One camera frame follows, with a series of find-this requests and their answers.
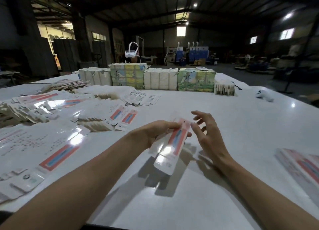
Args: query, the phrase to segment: vr headset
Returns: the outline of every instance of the vr headset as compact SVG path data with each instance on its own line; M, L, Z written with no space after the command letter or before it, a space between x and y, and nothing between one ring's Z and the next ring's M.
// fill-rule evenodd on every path
M138 48L136 50L132 50L131 51L131 45L132 43L135 43L135 42L130 42L130 45L129 45L129 50L126 50L125 51L125 57L128 58L128 59L132 59L132 58L135 58L137 52L138 52Z

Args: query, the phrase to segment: floor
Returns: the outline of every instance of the floor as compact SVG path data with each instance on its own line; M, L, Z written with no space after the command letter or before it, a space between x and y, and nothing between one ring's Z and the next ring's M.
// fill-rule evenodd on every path
M264 86L271 90L283 91L286 86L285 81L273 80L273 75L261 75L252 74L246 71L234 70L236 65L232 64L219 64L217 66L206 65L206 68L211 68L216 72L224 73L230 77L233 77L239 81L245 82L250 86ZM179 66L151 66L154 68L177 68ZM293 97L305 103L310 103L307 98L299 97L300 95L310 95L314 93L319 93L319 83L317 84L301 84L301 83L291 83L287 91L292 91L293 94L285 94L287 96Z

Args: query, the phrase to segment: forearm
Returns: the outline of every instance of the forearm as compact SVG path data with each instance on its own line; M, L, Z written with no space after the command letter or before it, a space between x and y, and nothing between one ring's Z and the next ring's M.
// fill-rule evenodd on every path
M127 134L106 151L44 189L1 227L5 229L79 229L114 184L139 156L134 135Z
M266 229L318 229L319 221L316 218L259 180L234 160L225 161L222 171Z

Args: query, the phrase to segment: white table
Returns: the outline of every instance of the white table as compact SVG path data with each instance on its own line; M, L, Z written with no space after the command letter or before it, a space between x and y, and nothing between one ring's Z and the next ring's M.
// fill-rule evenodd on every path
M189 120L191 110L211 113L230 154L259 179L319 219L319 209L274 158L286 147L318 154L318 108L270 91L273 103L257 99L262 87L236 90L238 96L205 92L159 91L153 106L141 106L130 129L157 119L168 119L174 110ZM65 160L35 190L0 205L15 212L61 176L103 152L124 132L92 133L92 139ZM201 150L195 136L188 138ZM183 151L174 174L160 177L152 167L152 154L143 152L118 180L88 223L131 230L260 229L228 184L211 169Z

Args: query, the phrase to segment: metal roof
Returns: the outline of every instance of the metal roof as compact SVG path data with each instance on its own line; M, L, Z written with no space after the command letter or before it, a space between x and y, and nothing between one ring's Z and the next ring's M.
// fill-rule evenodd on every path
M133 32L189 22L220 30L269 23L290 11L319 9L319 0L62 0L112 27Z

